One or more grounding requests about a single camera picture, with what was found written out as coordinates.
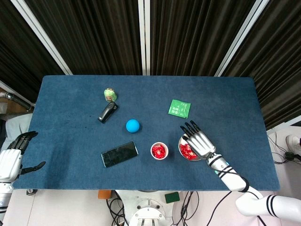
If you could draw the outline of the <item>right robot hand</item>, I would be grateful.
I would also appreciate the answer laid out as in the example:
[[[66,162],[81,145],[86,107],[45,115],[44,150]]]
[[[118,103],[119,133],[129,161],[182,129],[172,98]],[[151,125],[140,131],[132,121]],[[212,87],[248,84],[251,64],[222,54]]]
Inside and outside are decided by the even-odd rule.
[[[198,158],[205,159],[209,154],[216,152],[216,147],[194,121],[186,122],[185,126],[180,126],[180,128],[184,132],[182,139]]]

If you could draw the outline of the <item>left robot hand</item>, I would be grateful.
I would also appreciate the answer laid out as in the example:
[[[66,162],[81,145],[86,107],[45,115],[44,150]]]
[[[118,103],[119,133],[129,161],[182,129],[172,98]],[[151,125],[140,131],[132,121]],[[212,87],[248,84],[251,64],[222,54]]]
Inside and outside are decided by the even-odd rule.
[[[0,182],[13,183],[19,178],[30,172],[40,170],[45,164],[42,161],[37,166],[23,168],[22,159],[25,150],[32,138],[38,135],[36,131],[25,132],[19,135],[6,150],[0,153]]]

